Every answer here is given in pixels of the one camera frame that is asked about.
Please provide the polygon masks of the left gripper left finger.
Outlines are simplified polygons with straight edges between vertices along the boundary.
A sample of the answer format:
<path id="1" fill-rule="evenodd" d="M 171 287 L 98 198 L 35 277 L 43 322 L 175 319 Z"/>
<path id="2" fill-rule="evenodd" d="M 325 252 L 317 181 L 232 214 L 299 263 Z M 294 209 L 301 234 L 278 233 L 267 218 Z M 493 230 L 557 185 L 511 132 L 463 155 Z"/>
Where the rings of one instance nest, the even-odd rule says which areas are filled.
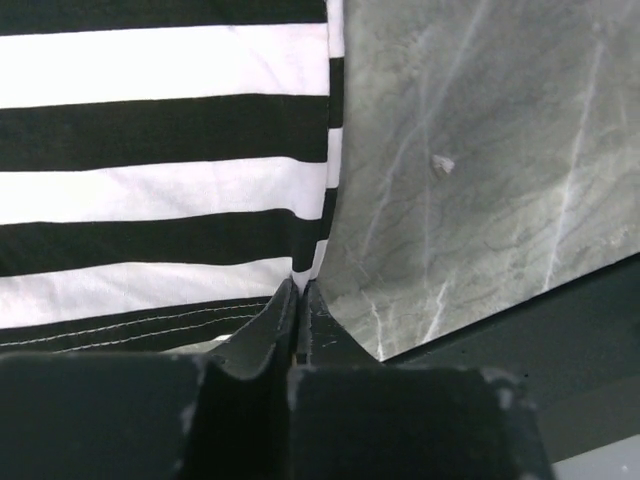
<path id="1" fill-rule="evenodd" d="M 1 359 L 5 479 L 284 479 L 298 290 L 199 354 Z"/>

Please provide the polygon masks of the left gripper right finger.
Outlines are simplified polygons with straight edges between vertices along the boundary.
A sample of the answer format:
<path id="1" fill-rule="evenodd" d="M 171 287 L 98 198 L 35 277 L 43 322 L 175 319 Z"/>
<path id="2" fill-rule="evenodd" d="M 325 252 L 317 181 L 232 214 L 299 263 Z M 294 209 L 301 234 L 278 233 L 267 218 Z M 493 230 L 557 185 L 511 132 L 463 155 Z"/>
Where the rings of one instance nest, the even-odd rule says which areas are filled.
<path id="1" fill-rule="evenodd" d="M 387 366 L 302 298 L 287 379 L 293 479 L 549 479 L 523 382 L 496 368 Z"/>

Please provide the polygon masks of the black white striped tank top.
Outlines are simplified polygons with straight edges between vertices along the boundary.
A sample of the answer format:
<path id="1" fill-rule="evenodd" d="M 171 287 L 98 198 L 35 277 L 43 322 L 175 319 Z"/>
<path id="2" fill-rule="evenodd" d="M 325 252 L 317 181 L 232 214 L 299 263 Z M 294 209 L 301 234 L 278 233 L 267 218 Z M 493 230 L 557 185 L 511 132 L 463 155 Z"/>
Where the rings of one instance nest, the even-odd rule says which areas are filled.
<path id="1" fill-rule="evenodd" d="M 319 273 L 339 1 L 1 5 L 1 349 L 163 351 Z"/>

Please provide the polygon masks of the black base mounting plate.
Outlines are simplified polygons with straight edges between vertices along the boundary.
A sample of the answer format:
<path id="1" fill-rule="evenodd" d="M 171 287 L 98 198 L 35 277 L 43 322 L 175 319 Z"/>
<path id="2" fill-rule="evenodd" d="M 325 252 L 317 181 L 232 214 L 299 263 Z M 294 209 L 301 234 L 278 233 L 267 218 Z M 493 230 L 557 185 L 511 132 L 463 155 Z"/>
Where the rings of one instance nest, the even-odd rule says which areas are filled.
<path id="1" fill-rule="evenodd" d="M 639 432 L 639 257 L 396 355 L 389 364 L 489 366 L 519 376 L 558 462 Z"/>

